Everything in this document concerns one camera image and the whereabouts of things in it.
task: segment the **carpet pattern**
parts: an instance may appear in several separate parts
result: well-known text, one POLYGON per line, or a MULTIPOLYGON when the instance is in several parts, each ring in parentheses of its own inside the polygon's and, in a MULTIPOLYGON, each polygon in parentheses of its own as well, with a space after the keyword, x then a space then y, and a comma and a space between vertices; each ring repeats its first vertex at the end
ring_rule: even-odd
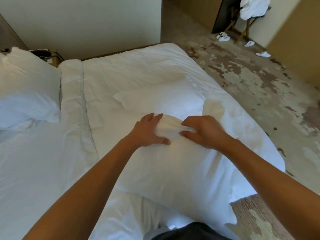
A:
MULTIPOLYGON (((176 40, 262 127, 286 163, 286 173, 320 194, 319 88, 300 80, 259 48, 218 42, 215 35, 176 40)), ((254 195, 232 203, 238 219, 228 226, 241 239, 291 240, 292 236, 254 195)))

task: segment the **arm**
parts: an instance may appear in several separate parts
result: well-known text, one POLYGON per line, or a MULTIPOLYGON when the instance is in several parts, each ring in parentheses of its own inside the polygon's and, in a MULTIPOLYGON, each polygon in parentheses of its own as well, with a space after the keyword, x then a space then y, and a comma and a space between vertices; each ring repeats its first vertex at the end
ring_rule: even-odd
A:
POLYGON ((229 136, 211 116, 191 116, 182 136, 224 154, 262 197, 295 239, 320 239, 320 196, 229 136))
POLYGON ((66 191, 23 240, 88 239, 126 163, 139 147, 170 141, 154 134, 162 114, 138 121, 134 129, 66 191))

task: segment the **white bed sheet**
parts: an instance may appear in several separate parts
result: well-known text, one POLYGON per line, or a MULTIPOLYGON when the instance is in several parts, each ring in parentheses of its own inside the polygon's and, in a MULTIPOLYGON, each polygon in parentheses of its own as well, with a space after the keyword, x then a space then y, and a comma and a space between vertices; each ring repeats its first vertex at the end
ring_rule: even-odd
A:
MULTIPOLYGON (((83 95, 83 67, 62 70, 61 121, 29 132, 0 131, 0 239, 18 240, 98 161, 83 95)), ((191 220, 141 196, 113 190, 91 240, 141 240, 159 222, 191 220)))
MULTIPOLYGON (((159 44, 86 60, 82 64, 84 95, 94 141, 103 140, 99 131, 105 126, 108 111, 122 108, 113 98, 116 93, 187 76, 206 99, 218 100, 226 108, 235 138, 281 171, 285 170, 283 158, 261 127, 177 45, 159 44)), ((256 194, 238 169, 234 170, 231 182, 230 202, 256 194)))

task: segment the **person's right arm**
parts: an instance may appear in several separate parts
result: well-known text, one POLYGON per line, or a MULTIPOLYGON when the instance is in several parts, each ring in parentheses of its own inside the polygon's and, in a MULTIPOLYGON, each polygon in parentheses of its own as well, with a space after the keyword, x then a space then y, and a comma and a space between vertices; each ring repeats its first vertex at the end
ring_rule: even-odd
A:
POLYGON ((320 196, 229 136, 211 116, 190 116, 180 134, 224 154, 249 181, 295 239, 320 239, 320 196))

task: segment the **white bed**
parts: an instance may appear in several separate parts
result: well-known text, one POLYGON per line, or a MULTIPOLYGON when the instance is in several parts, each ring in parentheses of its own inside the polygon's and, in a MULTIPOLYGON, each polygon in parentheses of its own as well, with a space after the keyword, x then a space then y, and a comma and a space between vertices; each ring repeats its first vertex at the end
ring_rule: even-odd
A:
MULTIPOLYGON (((67 60, 62 71, 61 121, 42 121, 29 132, 0 131, 0 239, 21 239, 40 216, 102 156, 95 135, 121 91, 187 75, 207 99, 221 101, 232 133, 284 171, 270 139, 242 107, 174 44, 160 44, 86 61, 67 60)), ((230 202, 255 194, 234 171, 230 202)), ((142 239, 164 225, 192 220, 133 193, 114 189, 90 239, 142 239)))

